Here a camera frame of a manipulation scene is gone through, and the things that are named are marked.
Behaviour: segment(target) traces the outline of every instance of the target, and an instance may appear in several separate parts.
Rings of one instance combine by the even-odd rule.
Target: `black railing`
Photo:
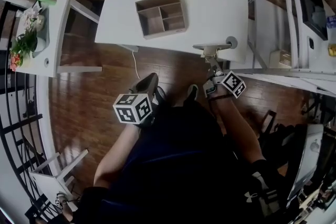
[[[3,12],[0,16],[0,37],[2,36],[5,21],[8,19],[8,12],[15,13],[18,10],[22,9],[9,2],[5,3]],[[16,17],[14,15],[8,37],[6,60],[5,62],[0,62],[0,76],[4,76],[4,88],[0,89],[0,94],[5,95],[6,103],[1,104],[1,107],[6,108],[8,113],[7,126],[3,125],[3,119],[0,115],[0,138],[9,163],[32,204],[26,212],[26,216],[28,218],[34,216],[43,217],[45,220],[49,221],[54,216],[58,215],[60,211],[49,200],[47,200],[45,195],[40,193],[36,183],[29,174],[29,172],[35,170],[46,160],[46,154],[43,148],[39,128],[39,120],[43,116],[42,114],[38,114],[37,111],[37,77],[29,74],[13,72],[10,70],[8,65],[10,61],[10,48],[12,46],[11,38],[13,37],[15,22]],[[10,85],[9,87],[9,84],[12,84],[12,79],[11,83],[9,83],[8,80],[9,78],[12,78],[13,75],[15,78],[15,85]],[[10,98],[13,98],[13,93],[15,94],[15,106],[13,106],[13,102],[10,103],[9,101]],[[19,93],[24,95],[24,99],[21,99],[21,101],[19,101]],[[35,131],[33,131],[32,128],[33,124],[37,126]],[[40,145],[41,152],[38,152],[37,143]],[[18,165],[15,163],[15,159],[19,159]],[[51,175],[49,165],[41,172]]]

